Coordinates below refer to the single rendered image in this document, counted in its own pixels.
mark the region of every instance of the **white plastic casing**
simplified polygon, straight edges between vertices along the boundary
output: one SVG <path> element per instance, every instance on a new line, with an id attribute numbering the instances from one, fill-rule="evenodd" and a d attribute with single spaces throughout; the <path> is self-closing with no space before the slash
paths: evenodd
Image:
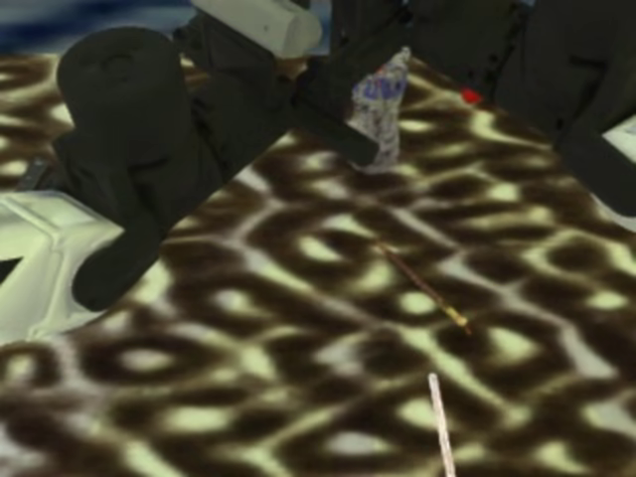
<path id="1" fill-rule="evenodd" d="M 0 284 L 0 345 L 71 330 L 98 317 L 78 305 L 74 277 L 122 228 L 54 191 L 0 195 L 0 260 L 21 258 Z"/>
<path id="2" fill-rule="evenodd" d="M 636 115 L 610 129 L 603 134 L 603 137 L 636 164 Z M 597 197 L 594 196 L 594 200 L 609 219 L 628 231 L 636 232 L 636 217 L 625 217 L 616 214 Z M 634 184 L 634 200 L 636 200 L 636 184 Z"/>
<path id="3" fill-rule="evenodd" d="M 320 19 L 289 0 L 192 0 L 192 4 L 281 59 L 303 57 L 322 40 Z"/>

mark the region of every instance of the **leopard print surface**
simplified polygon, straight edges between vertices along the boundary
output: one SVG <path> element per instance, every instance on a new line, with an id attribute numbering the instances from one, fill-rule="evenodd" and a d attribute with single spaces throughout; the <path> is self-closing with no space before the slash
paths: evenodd
<path id="1" fill-rule="evenodd" d="M 2 190 L 70 125 L 55 64 L 0 62 Z M 107 316 L 1 350 L 0 476 L 440 477 L 428 373 L 459 477 L 636 475 L 636 238 L 532 131 L 410 71 L 394 172 L 290 134 Z"/>

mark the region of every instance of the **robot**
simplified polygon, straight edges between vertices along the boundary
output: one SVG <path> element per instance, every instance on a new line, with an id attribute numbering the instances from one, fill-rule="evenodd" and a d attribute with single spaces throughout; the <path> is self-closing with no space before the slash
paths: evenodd
<path id="1" fill-rule="evenodd" d="M 331 54 L 296 79 L 279 76 L 276 59 L 320 42 L 306 1 L 193 0 L 196 15 L 171 40 L 118 28 L 63 55 L 75 129 L 54 141 L 55 169 L 34 162 L 19 191 L 0 195 L 0 345 L 103 314 L 182 218 L 292 127 L 372 164 L 378 144 L 345 114 L 356 84 L 404 47 L 543 131 L 636 231 L 636 3 L 333 2 Z M 192 94 L 179 53 L 210 74 Z"/>

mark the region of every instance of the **black cylinder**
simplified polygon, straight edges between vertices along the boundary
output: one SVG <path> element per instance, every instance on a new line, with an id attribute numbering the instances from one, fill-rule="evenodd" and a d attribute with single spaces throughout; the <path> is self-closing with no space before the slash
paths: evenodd
<path id="1" fill-rule="evenodd" d="M 161 160 L 193 127 L 179 53 L 152 30 L 85 37 L 63 55 L 58 86 L 76 134 L 129 166 Z"/>

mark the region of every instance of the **clear plastic bottle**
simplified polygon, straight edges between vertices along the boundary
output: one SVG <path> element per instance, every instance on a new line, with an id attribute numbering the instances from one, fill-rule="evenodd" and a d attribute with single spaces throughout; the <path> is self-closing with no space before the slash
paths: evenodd
<path id="1" fill-rule="evenodd" d="M 351 127 L 380 145 L 376 160 L 356 169 L 368 173 L 387 172 L 399 158 L 399 107 L 408 77 L 410 49 L 403 48 L 377 72 L 367 76 L 353 91 Z"/>

